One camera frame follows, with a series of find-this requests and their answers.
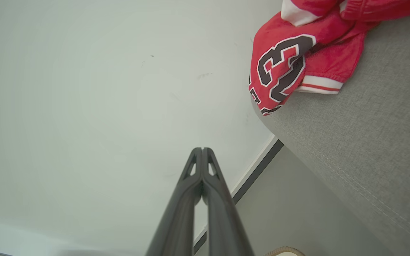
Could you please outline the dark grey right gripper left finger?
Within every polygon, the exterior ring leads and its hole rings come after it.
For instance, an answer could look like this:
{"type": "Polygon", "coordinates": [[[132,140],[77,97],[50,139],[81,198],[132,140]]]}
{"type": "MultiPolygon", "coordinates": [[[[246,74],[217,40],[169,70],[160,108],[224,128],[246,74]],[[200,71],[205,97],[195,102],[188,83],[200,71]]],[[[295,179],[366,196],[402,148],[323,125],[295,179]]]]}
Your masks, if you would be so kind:
{"type": "Polygon", "coordinates": [[[202,195],[202,148],[194,148],[164,211],[147,256],[194,254],[195,206],[202,195]]]}

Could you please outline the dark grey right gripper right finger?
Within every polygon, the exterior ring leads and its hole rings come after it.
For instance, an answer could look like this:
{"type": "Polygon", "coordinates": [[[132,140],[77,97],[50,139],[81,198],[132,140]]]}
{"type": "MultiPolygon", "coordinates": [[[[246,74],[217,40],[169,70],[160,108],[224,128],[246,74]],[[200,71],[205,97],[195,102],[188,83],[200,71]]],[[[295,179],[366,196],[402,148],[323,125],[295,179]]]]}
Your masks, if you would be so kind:
{"type": "Polygon", "coordinates": [[[209,255],[255,255],[213,150],[203,148],[201,160],[203,200],[208,207],[209,255]]]}

